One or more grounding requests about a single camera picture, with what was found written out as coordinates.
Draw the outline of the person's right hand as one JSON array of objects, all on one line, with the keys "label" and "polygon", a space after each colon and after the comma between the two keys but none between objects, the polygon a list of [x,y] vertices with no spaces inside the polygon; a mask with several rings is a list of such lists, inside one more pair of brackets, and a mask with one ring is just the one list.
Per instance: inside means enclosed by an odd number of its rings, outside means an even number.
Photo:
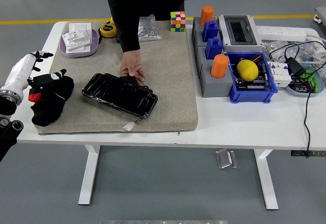
[{"label": "person's right hand", "polygon": [[143,85],[145,82],[146,73],[142,68],[140,50],[127,51],[123,53],[122,62],[120,65],[120,74],[122,76],[135,77],[139,85]]}]

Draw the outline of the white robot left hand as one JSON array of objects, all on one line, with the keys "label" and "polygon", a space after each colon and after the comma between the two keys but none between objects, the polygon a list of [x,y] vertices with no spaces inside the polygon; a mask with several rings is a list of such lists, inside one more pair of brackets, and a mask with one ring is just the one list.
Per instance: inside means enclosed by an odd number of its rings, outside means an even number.
[{"label": "white robot left hand", "polygon": [[1,87],[2,90],[8,90],[11,92],[22,92],[27,86],[32,88],[41,88],[53,85],[59,81],[65,73],[66,69],[62,69],[58,72],[43,74],[31,78],[32,71],[39,72],[40,69],[35,66],[37,62],[42,62],[43,59],[52,57],[53,54],[44,51],[35,51],[25,55],[20,61],[18,61],[12,68],[5,85]]}]

